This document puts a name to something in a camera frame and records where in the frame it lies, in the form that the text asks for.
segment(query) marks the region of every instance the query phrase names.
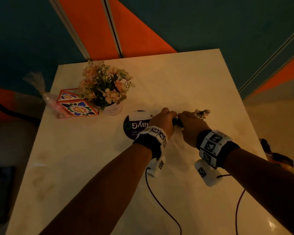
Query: hand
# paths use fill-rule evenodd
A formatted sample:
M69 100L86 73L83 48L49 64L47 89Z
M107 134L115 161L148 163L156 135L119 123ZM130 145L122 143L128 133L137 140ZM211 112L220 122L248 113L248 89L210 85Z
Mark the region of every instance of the hand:
M161 112L155 115L149 122L148 126L157 126L163 129L170 139L174 132L174 127L172 119L176 117L177 113L175 111L169 111L168 108L163 108Z
M184 111L177 116L181 119L184 125L182 131L184 141L196 148L197 136L201 131L210 129L209 126L204 120L197 118L194 113L188 111Z

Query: teal wall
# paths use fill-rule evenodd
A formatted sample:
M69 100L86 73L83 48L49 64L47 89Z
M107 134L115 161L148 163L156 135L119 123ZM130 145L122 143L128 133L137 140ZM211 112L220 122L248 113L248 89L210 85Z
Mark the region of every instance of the teal wall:
M41 71L50 90L59 64L85 61L48 0L0 0L0 88L38 92L22 77Z
M220 48L238 90L294 32L294 0L119 1L178 52Z

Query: wristband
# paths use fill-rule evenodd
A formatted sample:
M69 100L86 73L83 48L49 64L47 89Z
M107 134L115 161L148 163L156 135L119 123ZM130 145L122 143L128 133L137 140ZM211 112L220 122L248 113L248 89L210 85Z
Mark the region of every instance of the wristband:
M204 130L198 137L196 147L199 155L213 168L222 167L227 155L239 146L232 138L218 130Z
M167 145L167 136L161 128L149 126L137 135L134 143L149 148L152 151L152 158L160 158Z

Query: forearm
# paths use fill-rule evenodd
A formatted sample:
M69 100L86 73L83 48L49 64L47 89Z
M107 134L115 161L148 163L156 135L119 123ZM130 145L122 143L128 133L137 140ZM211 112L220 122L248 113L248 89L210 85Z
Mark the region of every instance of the forearm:
M152 158L134 144L96 174L43 230L44 234L110 234Z
M227 156L224 169L294 234L294 174L243 149Z

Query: white pot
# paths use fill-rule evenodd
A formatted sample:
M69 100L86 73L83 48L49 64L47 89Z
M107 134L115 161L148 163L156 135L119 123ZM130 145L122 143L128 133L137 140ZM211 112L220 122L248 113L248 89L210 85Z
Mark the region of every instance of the white pot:
M110 106L106 106L103 110L104 113L106 113L107 115L117 115L118 113L120 113L122 111L122 103L118 104L114 103L113 105Z

